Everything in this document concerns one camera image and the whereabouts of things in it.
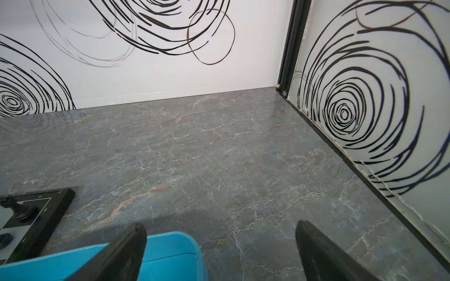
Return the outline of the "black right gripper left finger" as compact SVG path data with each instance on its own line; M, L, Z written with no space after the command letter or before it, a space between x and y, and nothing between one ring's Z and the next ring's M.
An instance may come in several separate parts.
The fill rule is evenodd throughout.
M146 241L144 225L134 223L67 280L135 281L143 262Z

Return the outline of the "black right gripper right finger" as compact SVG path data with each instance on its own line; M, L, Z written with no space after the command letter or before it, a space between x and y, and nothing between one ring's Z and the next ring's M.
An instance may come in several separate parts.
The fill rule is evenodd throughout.
M298 221L295 239L308 281L378 280L309 221Z

